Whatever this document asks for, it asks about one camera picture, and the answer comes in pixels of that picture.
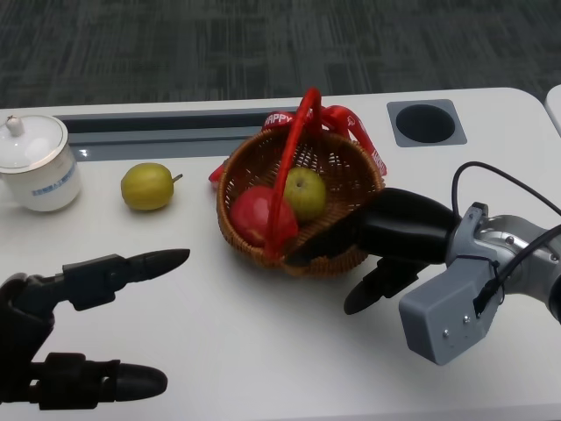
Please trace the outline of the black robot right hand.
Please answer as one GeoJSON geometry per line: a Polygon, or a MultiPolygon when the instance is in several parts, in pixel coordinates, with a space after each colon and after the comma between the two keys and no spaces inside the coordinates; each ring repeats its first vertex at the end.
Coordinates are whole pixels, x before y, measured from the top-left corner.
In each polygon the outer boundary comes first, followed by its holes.
{"type": "Polygon", "coordinates": [[[452,210],[433,199],[385,188],[306,240],[285,262],[303,268],[315,258],[334,258],[353,246],[378,256],[377,267],[345,298],[344,312],[352,315],[382,297],[395,296],[428,266],[443,264],[458,223],[452,210]]]}

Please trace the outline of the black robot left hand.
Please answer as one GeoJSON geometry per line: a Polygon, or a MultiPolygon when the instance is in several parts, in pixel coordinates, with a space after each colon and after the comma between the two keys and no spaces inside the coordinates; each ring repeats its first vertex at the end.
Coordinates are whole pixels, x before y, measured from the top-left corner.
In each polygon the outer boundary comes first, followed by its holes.
{"type": "Polygon", "coordinates": [[[92,361],[82,353],[50,353],[34,361],[53,331],[53,311],[70,302],[82,311],[111,303],[127,284],[165,275],[182,265],[188,249],[130,258],[112,254],[63,266],[54,276],[18,273],[1,286],[1,401],[35,403],[41,410],[93,410],[99,403],[152,398],[167,390],[154,367],[120,360],[92,361]]]}

